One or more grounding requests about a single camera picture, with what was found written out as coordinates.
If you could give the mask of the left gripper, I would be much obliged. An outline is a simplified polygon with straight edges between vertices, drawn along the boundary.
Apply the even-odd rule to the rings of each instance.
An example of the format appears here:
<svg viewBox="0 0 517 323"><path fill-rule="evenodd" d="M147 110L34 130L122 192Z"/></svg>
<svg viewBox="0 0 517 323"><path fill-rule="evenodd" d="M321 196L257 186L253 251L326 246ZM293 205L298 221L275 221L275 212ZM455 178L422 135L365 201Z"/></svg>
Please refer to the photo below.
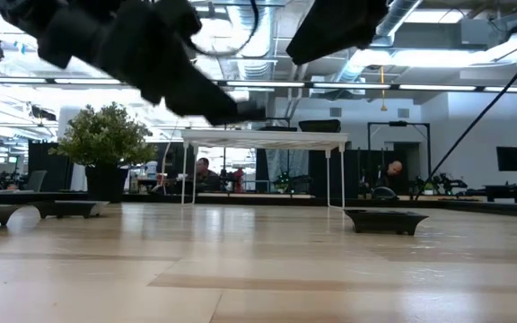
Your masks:
<svg viewBox="0 0 517 323"><path fill-rule="evenodd" d="M179 116L200 116L213 126L241 119L237 103L189 61L181 37L146 1L100 1L105 24L98 67L134 86L153 104L165 100Z"/></svg>

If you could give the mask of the black wavy square plate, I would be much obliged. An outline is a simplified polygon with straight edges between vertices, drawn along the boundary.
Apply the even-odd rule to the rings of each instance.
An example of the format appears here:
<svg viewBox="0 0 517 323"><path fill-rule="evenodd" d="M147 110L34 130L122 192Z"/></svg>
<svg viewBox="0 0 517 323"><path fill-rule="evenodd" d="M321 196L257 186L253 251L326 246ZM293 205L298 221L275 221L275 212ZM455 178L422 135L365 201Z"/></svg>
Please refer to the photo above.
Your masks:
<svg viewBox="0 0 517 323"><path fill-rule="evenodd" d="M303 120L298 123L298 126L303 132L339 133L341 131L341 122L338 119Z"/></svg>

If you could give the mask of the person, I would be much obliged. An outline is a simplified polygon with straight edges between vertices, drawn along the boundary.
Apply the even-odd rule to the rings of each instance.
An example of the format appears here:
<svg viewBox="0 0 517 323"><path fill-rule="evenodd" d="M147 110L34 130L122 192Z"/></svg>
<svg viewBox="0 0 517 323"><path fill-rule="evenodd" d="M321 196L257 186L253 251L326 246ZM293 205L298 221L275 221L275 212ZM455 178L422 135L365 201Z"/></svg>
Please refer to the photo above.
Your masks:
<svg viewBox="0 0 517 323"><path fill-rule="evenodd" d="M200 158L196 163L196 188L197 193L217 192L221 190L220 176L209 169L209 160Z"/></svg>
<svg viewBox="0 0 517 323"><path fill-rule="evenodd" d="M402 189L403 181L399 178L404 170L403 163L395 160L391 161L378 170L377 178L374 182L375 188L389 188L394 193Z"/></svg>

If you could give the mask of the yellow hanging pendant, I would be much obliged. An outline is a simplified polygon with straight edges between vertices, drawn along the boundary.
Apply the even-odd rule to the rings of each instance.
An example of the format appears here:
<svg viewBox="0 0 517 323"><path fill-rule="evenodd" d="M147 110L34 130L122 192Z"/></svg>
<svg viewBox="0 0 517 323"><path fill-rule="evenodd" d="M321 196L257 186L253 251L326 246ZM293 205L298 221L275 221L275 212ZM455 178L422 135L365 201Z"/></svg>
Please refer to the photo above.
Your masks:
<svg viewBox="0 0 517 323"><path fill-rule="evenodd" d="M384 68L385 66L382 65L380 67L380 77L381 77L381 84L384 85L385 84L385 73L384 73ZM386 88L382 88L381 89L381 111L388 111L388 108L386 106Z"/></svg>

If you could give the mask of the black gantry stand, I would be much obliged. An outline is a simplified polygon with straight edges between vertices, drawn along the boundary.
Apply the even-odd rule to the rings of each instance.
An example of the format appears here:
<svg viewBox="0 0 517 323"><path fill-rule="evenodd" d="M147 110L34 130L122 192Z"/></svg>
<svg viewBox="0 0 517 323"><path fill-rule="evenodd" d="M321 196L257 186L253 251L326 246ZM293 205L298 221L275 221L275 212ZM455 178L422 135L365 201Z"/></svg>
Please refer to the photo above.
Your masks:
<svg viewBox="0 0 517 323"><path fill-rule="evenodd" d="M366 126L366 134L367 134L367 151L374 150L372 148L372 140L374 136L378 133L379 130L388 127L390 129L394 128L414 128L418 134L420 134L423 137L424 142L421 144L419 141L404 141L403 139L395 139L394 141L385 141L383 143L383 146L378 148L377 150L414 150L417 149L419 152L420 157L420 165L421 165L421 153L423 150L425 150L426 155L426 162L425 166L426 169L429 171L432 169L432 157L431 157L431 126L429 123L424 122L408 122L404 120L397 120L397 121L375 121L375 122L368 122ZM407 195L403 195L403 199L412 199L416 192L418 191L418 188L416 187L419 183L422 182L420 179L421 177L421 167L420 167L420 175L414 177L413 180L410 181L409 184L409 192ZM364 182L365 187L369 189L369 193L367 196L371 198L372 200L378 200L378 201L392 201L392 200L399 200L399 196L397 193L394 193L389 188L375 188L374 185L369 185L366 181Z"/></svg>

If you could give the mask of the artificial green potted plant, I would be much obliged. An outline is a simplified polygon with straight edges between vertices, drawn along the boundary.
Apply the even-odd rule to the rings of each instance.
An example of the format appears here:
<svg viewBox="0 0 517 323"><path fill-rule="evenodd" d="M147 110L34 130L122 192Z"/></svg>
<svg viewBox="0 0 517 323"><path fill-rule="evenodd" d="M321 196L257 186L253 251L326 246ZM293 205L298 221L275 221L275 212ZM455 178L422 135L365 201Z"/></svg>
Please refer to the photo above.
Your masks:
<svg viewBox="0 0 517 323"><path fill-rule="evenodd" d="M99 109L88 105L67 122L51 155L65 156L84 167L91 200L122 200L129 168L154 160L157 148L146 141L148 127L132 117L126 107L111 102Z"/></svg>

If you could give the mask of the black partition panel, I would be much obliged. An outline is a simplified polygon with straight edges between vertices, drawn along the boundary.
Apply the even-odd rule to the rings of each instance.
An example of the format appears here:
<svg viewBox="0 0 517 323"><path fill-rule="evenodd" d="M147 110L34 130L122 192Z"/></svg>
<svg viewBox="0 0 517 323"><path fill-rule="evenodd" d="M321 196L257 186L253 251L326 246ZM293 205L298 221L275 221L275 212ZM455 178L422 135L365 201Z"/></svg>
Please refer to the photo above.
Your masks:
<svg viewBox="0 0 517 323"><path fill-rule="evenodd" d="M388 164L399 161L403 165L398 176L388 177L388 187L401 195L409 192L410 181L420 175L420 157L417 149L410 150L377 150L365 149L345 150L345 159L341 158L338 149L331 151L329 159L330 198L341 197L341 162L345 166L345 193L346 199L355 199L363 192L360 191L360 182L365 179L373 186L378 172L385 170ZM310 178L309 193L317 198L327 197L327 160L322 151L310 151L308 161L308 176Z"/></svg>
<svg viewBox="0 0 517 323"><path fill-rule="evenodd" d="M28 143L28 172L45 170L40 192L67 191L71 187L73 163L63 155L50 154L51 148L57 148L57 143L35 142Z"/></svg>

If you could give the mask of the grey chair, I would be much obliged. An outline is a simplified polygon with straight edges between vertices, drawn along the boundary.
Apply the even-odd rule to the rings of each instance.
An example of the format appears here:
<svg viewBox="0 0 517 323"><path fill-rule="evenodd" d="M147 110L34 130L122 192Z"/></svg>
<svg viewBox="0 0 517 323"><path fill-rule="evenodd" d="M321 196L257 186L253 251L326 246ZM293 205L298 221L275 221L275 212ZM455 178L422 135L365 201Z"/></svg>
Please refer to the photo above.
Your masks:
<svg viewBox="0 0 517 323"><path fill-rule="evenodd" d="M23 186L23 189L33 192L40 192L47 173L48 172L46 170L35 170L30 174L27 183Z"/></svg>

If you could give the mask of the black monitor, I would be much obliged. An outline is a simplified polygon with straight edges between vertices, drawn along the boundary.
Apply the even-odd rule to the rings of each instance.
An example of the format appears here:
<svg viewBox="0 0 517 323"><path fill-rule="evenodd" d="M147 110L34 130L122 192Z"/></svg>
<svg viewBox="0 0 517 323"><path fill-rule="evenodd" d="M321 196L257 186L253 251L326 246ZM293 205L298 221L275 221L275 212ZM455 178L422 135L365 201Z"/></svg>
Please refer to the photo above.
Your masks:
<svg viewBox="0 0 517 323"><path fill-rule="evenodd" d="M517 147L497 146L496 156L499 171L517 171Z"/></svg>

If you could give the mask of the black background table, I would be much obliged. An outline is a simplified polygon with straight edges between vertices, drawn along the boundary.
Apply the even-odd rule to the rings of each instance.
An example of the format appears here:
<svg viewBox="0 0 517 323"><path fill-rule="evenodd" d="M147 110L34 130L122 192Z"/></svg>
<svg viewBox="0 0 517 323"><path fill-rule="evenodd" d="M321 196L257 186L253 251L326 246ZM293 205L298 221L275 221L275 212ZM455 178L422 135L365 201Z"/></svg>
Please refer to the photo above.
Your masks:
<svg viewBox="0 0 517 323"><path fill-rule="evenodd" d="M494 202L496 199L512 199L517 204L517 185L484 186L486 200Z"/></svg>

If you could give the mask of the silver ventilation duct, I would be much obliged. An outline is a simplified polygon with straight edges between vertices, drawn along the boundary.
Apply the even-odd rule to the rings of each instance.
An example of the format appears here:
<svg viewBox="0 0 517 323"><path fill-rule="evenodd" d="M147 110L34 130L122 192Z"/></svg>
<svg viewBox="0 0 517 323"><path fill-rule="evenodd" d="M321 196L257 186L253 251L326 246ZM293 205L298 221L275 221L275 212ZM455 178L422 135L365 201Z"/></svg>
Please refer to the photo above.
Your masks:
<svg viewBox="0 0 517 323"><path fill-rule="evenodd" d="M258 22L251 7L235 6L230 11L232 23L244 31L255 33L246 47L240 52L242 60L237 63L239 76L244 80L264 80L272 77L274 61L271 54L272 21L274 11L269 7L258 8Z"/></svg>

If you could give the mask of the black diagonal frame strut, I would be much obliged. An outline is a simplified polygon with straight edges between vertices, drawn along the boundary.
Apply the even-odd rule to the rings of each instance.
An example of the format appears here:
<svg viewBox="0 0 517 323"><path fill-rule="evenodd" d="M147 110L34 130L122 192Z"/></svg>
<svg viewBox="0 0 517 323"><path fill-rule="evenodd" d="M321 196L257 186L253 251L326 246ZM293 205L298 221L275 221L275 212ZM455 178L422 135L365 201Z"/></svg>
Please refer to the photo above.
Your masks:
<svg viewBox="0 0 517 323"><path fill-rule="evenodd" d="M428 178L426 179L425 184L418 190L418 193L415 195L415 199L414 199L415 201L419 200L419 198L423 195L426 184L432 180L434 174L443 166L443 164L446 162L446 160L456 150L456 148L465 139L465 137L469 134L469 132L477 125L477 123L485 116L485 114L488 113L489 110L491 108L493 108L494 105L508 92L508 90L512 87L512 85L516 81L517 81L517 72L506 83L506 85L496 94L496 96L480 111L480 113L472 120L472 122L466 127L466 129L463 131L463 133L456 139L456 141L452 144L452 146L445 153L445 155L435 165L434 169L429 170Z"/></svg>

